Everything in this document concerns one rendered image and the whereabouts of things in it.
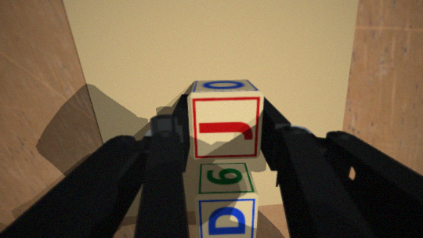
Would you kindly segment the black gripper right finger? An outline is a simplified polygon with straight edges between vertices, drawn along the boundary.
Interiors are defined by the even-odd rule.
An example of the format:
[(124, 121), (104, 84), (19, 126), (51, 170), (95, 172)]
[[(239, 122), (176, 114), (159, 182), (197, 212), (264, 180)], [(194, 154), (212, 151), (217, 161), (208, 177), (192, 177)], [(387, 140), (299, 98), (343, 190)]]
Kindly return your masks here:
[(264, 96), (260, 150), (290, 238), (423, 238), (423, 176), (356, 136), (316, 137)]

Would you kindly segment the beige square mat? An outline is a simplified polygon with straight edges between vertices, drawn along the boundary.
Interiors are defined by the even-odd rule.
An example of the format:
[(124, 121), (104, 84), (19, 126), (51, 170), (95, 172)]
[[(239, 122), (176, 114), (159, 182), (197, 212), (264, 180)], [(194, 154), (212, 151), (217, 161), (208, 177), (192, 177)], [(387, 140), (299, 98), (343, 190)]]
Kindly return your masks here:
[[(142, 140), (194, 81), (248, 79), (316, 137), (342, 131), (359, 0), (63, 0), (103, 144)], [(183, 184), (195, 211), (199, 164), (247, 163), (258, 206), (283, 204), (277, 171), (251, 159), (194, 160)]]

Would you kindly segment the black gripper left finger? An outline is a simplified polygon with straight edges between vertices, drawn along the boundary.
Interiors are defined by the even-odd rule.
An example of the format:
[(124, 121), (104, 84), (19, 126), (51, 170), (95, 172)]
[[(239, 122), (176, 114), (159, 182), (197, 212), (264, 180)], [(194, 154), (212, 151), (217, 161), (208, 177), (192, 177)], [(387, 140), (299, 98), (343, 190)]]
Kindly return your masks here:
[(107, 140), (0, 238), (113, 238), (142, 184), (134, 238), (190, 238), (183, 184), (188, 95), (181, 95), (172, 115), (152, 117), (142, 140)]

